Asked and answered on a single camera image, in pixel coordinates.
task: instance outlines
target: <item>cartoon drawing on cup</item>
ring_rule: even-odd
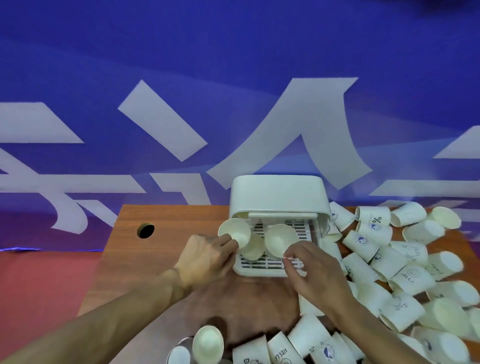
[[[376,224],[370,224],[369,227],[374,231],[378,231],[382,228],[380,225],[376,225]]]
[[[367,245],[368,244],[368,240],[365,239],[363,236],[359,236],[357,238],[357,243],[360,244],[360,245]]]

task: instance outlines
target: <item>forearm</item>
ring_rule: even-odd
[[[177,271],[170,269],[34,341],[2,364],[109,363],[133,337],[187,294]]]
[[[336,325],[372,364],[429,364],[356,300],[336,317]]]

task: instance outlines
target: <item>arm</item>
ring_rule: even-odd
[[[429,364],[353,297],[335,258],[312,242],[293,244],[287,256],[299,258],[307,271],[303,278],[288,259],[283,260],[295,290],[322,310],[373,364]]]
[[[236,240],[194,235],[178,263],[151,282],[30,343],[1,364],[105,364],[167,308],[193,290],[226,275]]]

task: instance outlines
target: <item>right hand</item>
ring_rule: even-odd
[[[295,257],[303,262],[302,270],[307,272],[306,277],[297,272],[289,259],[283,259],[293,288],[334,323],[355,304],[355,297],[338,261],[312,242],[291,245],[284,257]]]

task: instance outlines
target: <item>left hand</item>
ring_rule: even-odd
[[[174,268],[190,292],[223,278],[233,267],[238,248],[237,241],[228,234],[213,239],[192,235]]]

